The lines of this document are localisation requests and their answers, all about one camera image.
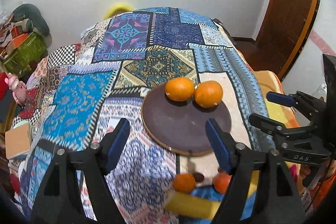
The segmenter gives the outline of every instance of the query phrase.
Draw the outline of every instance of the blue patterned fabric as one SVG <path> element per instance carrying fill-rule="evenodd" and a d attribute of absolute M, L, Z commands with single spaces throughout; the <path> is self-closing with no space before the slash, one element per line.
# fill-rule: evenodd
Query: blue patterned fabric
<path fill-rule="evenodd" d="M 274 147 L 272 137 L 250 125 L 252 113 L 268 116 L 259 84 L 234 48 L 189 44 L 194 50 L 199 72 L 226 72 L 230 77 L 239 102 L 239 110 L 253 143 L 258 151 Z"/>
<path fill-rule="evenodd" d="M 157 14 L 166 14 L 169 15 L 169 7 L 153 7 L 153 8 L 145 8 L 135 11 L 146 11 L 146 12 L 154 12 Z"/>
<path fill-rule="evenodd" d="M 69 69 L 69 74 L 80 74 L 86 75 L 95 72 L 108 72 L 112 70 L 119 70 L 120 61 L 116 62 L 99 62 L 99 63 L 77 63 L 75 65 L 71 65 Z"/>
<path fill-rule="evenodd" d="M 219 30 L 215 30 L 207 25 L 199 25 L 199 27 L 206 45 L 233 47 L 232 42 L 223 37 Z"/>
<path fill-rule="evenodd" d="M 35 176 L 35 181 L 29 185 L 30 199 L 34 200 L 41 184 L 42 178 L 50 164 L 52 154 L 42 148 L 36 147 L 33 162 L 31 163 L 31 175 Z"/>
<path fill-rule="evenodd" d="M 130 13 L 114 18 L 95 48 L 93 62 L 143 59 L 150 17 Z"/>
<path fill-rule="evenodd" d="M 224 72 L 219 62 L 215 48 L 209 46 L 200 46 L 197 44 L 189 44 L 189 48 L 194 50 L 197 69 L 201 72 Z"/>
<path fill-rule="evenodd" d="M 211 28 L 218 29 L 209 17 L 202 16 L 179 8 L 180 19 L 182 23 L 204 24 Z"/>
<path fill-rule="evenodd" d="M 123 63 L 121 76 L 131 75 L 133 83 L 155 88 L 172 78 L 188 77 L 198 83 L 194 56 L 191 50 L 176 50 L 155 46 L 147 50 L 145 60 L 129 61 Z M 134 85 L 126 81 L 116 83 L 115 87 L 130 87 Z"/>
<path fill-rule="evenodd" d="M 112 97 L 106 98 L 101 107 L 94 140 L 100 141 L 121 118 L 128 119 L 131 126 L 118 165 L 106 176 L 106 182 L 127 222 L 157 223 L 165 218 L 169 223 L 178 223 L 175 215 L 163 213 L 161 208 L 176 174 L 176 156 L 158 146 L 145 132 L 142 101 L 143 98 Z M 84 206 L 84 210 L 93 217 L 91 206 Z"/>
<path fill-rule="evenodd" d="M 88 147 L 93 111 L 115 71 L 67 75 L 54 96 L 55 110 L 44 124 L 42 138 L 73 150 Z"/>
<path fill-rule="evenodd" d="M 156 15 L 153 44 L 187 49 L 188 43 L 204 44 L 199 25 L 181 23 L 174 8 L 169 15 Z"/>

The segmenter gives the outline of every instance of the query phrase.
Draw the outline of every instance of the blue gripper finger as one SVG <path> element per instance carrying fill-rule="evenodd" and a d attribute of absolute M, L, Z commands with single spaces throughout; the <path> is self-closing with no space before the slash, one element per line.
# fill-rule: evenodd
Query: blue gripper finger
<path fill-rule="evenodd" d="M 229 133 L 224 133 L 220 129 L 215 119 L 207 120 L 205 124 L 205 132 L 215 153 L 219 167 L 225 170 L 226 173 L 231 174 L 232 169 L 236 167 L 232 165 L 234 163 L 231 160 L 231 157 L 235 153 L 233 146 L 236 142 L 233 140 Z M 228 140 L 227 145 L 229 147 L 226 147 L 226 145 L 224 144 L 223 137 L 225 140 Z"/>
<path fill-rule="evenodd" d="M 106 170 L 111 171 L 116 168 L 121 153 L 124 149 L 124 146 L 127 142 L 130 125 L 127 119 L 120 119 L 120 122 L 116 126 L 113 133 L 116 131 L 115 139 L 107 151 L 107 162 L 106 162 Z"/>
<path fill-rule="evenodd" d="M 269 102 L 276 103 L 278 105 L 286 106 L 286 107 L 293 107 L 295 106 L 295 100 L 292 96 L 276 93 L 273 91 L 269 91 L 266 94 L 266 99 Z"/>

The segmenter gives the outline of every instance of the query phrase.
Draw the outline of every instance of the mandarin orange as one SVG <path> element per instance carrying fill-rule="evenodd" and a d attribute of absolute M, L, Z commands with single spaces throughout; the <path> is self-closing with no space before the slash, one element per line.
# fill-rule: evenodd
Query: mandarin orange
<path fill-rule="evenodd" d="M 188 78 L 177 77 L 169 80 L 165 92 L 170 100 L 183 102 L 191 98 L 195 91 L 195 84 Z"/>
<path fill-rule="evenodd" d="M 220 194 L 225 194 L 226 190 L 230 184 L 231 176 L 225 171 L 218 173 L 212 180 L 216 191 Z"/>
<path fill-rule="evenodd" d="M 214 107 L 223 98 L 223 88 L 216 81 L 200 83 L 195 89 L 194 98 L 195 102 L 203 108 Z"/>
<path fill-rule="evenodd" d="M 178 174 L 174 179 L 173 186 L 177 192 L 189 194 L 195 189 L 196 180 L 190 173 Z"/>

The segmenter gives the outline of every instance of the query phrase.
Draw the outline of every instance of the door frame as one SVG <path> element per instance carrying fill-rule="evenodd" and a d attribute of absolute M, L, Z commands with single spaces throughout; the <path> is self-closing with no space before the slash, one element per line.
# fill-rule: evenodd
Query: door frame
<path fill-rule="evenodd" d="M 306 44 L 306 41 L 309 37 L 310 31 L 315 21 L 318 8 L 319 8 L 319 0 L 312 0 L 310 4 L 309 12 L 308 12 L 307 20 L 303 26 L 299 39 L 297 40 L 295 47 L 293 51 L 291 52 L 289 58 L 287 59 L 286 63 L 284 64 L 284 66 L 282 67 L 282 69 L 280 70 L 278 74 L 278 77 L 281 80 L 287 75 L 290 68 L 294 65 L 294 62 L 298 58 L 298 55 L 300 54 L 303 46 Z"/>
<path fill-rule="evenodd" d="M 271 13 L 270 7 L 272 7 L 273 1 L 274 0 L 269 0 L 269 2 L 268 2 L 268 8 L 266 10 L 266 13 L 265 13 L 264 19 L 262 21 L 259 33 L 258 33 L 257 38 L 256 38 L 256 46 L 258 46 L 258 41 L 259 41 L 259 39 L 260 39 L 264 29 L 265 29 L 266 22 L 267 22 L 267 20 L 270 16 L 270 13 Z M 298 40 L 295 44 L 294 49 L 292 50 L 289 58 L 287 59 L 286 63 L 284 64 L 284 66 L 282 67 L 280 72 L 278 73 L 278 78 L 280 80 L 283 80 L 283 78 L 287 75 L 290 68 L 293 66 L 294 62 L 296 61 L 298 55 L 300 54 L 303 46 L 305 45 L 305 43 L 308 39 L 308 36 L 310 34 L 310 31 L 312 29 L 312 26 L 314 24 L 314 20 L 315 20 L 315 17 L 316 17 L 318 6 L 319 6 L 319 0 L 312 0 L 312 2 L 310 4 L 309 12 L 308 12 L 307 20 L 306 20 L 306 22 L 303 26 L 302 32 L 301 32 L 301 34 L 300 34 L 300 36 L 299 36 L 299 38 L 298 38 Z"/>

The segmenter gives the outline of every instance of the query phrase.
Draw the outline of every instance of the green box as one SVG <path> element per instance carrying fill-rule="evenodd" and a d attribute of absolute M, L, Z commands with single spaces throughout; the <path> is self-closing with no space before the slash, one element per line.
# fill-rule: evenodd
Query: green box
<path fill-rule="evenodd" d="M 46 50 L 42 38 L 35 32 L 32 32 L 22 44 L 14 50 L 17 52 L 16 61 L 22 66 L 26 67 L 33 60 L 41 61 L 41 55 Z"/>

